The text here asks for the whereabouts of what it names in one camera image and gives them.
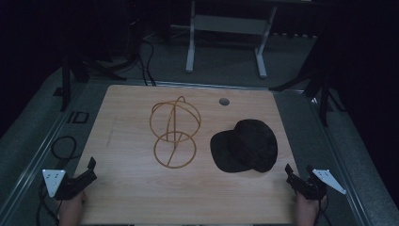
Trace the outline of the person's right hand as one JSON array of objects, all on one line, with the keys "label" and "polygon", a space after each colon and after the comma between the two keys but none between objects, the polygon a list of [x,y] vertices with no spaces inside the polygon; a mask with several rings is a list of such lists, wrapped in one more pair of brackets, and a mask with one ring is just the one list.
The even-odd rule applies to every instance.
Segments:
[{"label": "person's right hand", "polygon": [[321,201],[307,200],[300,192],[295,196],[295,225],[296,226],[314,226],[320,209],[327,203],[327,197],[324,196]]}]

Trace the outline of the black metal stand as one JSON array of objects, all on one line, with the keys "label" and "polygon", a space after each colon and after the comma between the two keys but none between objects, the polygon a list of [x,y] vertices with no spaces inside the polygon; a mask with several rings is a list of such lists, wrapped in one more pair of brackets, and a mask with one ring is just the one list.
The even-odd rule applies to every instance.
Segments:
[{"label": "black metal stand", "polygon": [[61,86],[56,88],[54,96],[62,98],[62,105],[60,111],[64,112],[72,97],[71,90],[71,73],[80,82],[87,82],[89,79],[88,68],[94,69],[95,71],[104,74],[105,76],[114,80],[125,80],[125,77],[116,74],[116,71],[124,69],[132,64],[131,60],[122,62],[121,64],[104,66],[96,60],[83,55],[79,52],[70,52],[62,60],[61,66]]},{"label": "black metal stand", "polygon": [[307,98],[315,98],[320,93],[319,119],[324,126],[327,126],[327,107],[330,96],[330,82],[335,73],[335,66],[339,58],[338,38],[327,29],[316,39],[311,51],[306,57],[304,64],[296,78],[288,82],[270,88],[272,91],[284,91],[305,80],[309,83],[303,94]]}]

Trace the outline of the white metal stand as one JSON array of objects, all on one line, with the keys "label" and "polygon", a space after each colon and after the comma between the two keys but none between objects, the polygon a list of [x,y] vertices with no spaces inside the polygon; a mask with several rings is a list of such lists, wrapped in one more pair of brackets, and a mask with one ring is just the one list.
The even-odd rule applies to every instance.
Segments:
[{"label": "white metal stand", "polygon": [[189,0],[190,2],[190,24],[189,29],[189,44],[187,49],[187,56],[185,62],[185,71],[191,73],[194,71],[196,43],[196,31],[212,31],[233,34],[257,35],[260,36],[261,42],[254,49],[254,56],[257,63],[258,74],[261,79],[267,77],[267,71],[263,59],[263,51],[267,39],[270,35],[274,18],[277,13],[277,6],[270,9],[267,19],[247,19],[224,16],[211,16],[205,14],[198,14],[196,12],[196,3],[198,0]]}]

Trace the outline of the metal frame rail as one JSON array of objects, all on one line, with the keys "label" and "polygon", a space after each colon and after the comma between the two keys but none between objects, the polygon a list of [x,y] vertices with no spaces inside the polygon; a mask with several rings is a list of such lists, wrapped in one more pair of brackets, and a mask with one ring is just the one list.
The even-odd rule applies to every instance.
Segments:
[{"label": "metal frame rail", "polygon": [[[144,82],[138,80],[126,80],[126,81],[114,81],[110,83],[111,85],[126,85],[126,86],[140,86],[140,87],[153,87],[151,84],[148,86],[145,85]],[[239,87],[239,86],[227,86],[227,85],[209,85],[209,84],[196,84],[196,83],[178,83],[178,82],[165,82],[158,81],[155,82],[155,87],[161,88],[196,88],[196,89],[248,89],[248,90],[270,90],[279,92],[276,90],[272,90],[270,88],[265,87]],[[294,92],[294,93],[302,93],[304,89],[285,89],[283,92]]]},{"label": "metal frame rail", "polygon": [[55,90],[53,85],[40,88],[0,137],[0,226],[9,226],[71,111],[62,107],[62,99],[53,94]]},{"label": "metal frame rail", "polygon": [[333,172],[335,173],[340,185],[343,187],[343,195],[345,196],[348,205],[352,210],[357,225],[370,226],[371,221],[369,220],[369,217],[359,198],[359,193],[355,188],[355,184],[353,183],[347,166],[344,163],[344,157],[339,150],[338,142],[332,135],[332,124],[327,121],[327,118],[322,113],[322,110],[328,109],[329,103],[323,102],[319,94],[317,94],[315,97],[305,96],[305,98],[309,102],[316,122],[321,128],[323,136],[327,141],[326,152],[329,154],[330,161],[334,165]]}]

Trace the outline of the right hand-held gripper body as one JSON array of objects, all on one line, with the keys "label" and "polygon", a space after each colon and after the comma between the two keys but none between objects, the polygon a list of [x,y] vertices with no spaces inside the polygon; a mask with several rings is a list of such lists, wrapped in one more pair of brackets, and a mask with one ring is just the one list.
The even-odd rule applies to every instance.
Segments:
[{"label": "right hand-held gripper body", "polygon": [[300,192],[307,200],[321,201],[327,194],[327,187],[335,189],[336,191],[346,194],[346,190],[335,179],[328,169],[314,169],[314,176],[307,180],[303,180],[294,174],[294,179],[288,183],[291,188]]}]

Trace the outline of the black cap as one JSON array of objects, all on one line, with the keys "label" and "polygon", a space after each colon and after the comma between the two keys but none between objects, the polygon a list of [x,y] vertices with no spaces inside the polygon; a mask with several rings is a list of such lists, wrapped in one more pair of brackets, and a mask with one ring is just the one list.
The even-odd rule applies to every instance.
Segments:
[{"label": "black cap", "polygon": [[232,130],[212,136],[210,149],[216,166],[228,173],[256,170],[270,171],[278,157],[274,132],[263,121],[247,119]]}]

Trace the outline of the person's left hand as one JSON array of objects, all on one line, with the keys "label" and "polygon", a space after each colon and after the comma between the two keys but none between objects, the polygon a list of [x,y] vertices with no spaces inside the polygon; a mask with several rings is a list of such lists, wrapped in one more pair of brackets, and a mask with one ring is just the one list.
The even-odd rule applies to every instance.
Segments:
[{"label": "person's left hand", "polygon": [[81,191],[70,200],[58,203],[58,226],[79,226],[84,215],[86,193]]}]

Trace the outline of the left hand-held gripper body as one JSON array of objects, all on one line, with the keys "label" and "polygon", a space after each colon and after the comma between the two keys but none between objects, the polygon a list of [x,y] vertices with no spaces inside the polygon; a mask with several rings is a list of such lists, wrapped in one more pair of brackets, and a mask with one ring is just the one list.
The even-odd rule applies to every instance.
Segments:
[{"label": "left hand-held gripper body", "polygon": [[44,169],[42,175],[49,196],[58,201],[71,200],[97,179],[92,169],[76,178],[69,178],[63,169]]}]

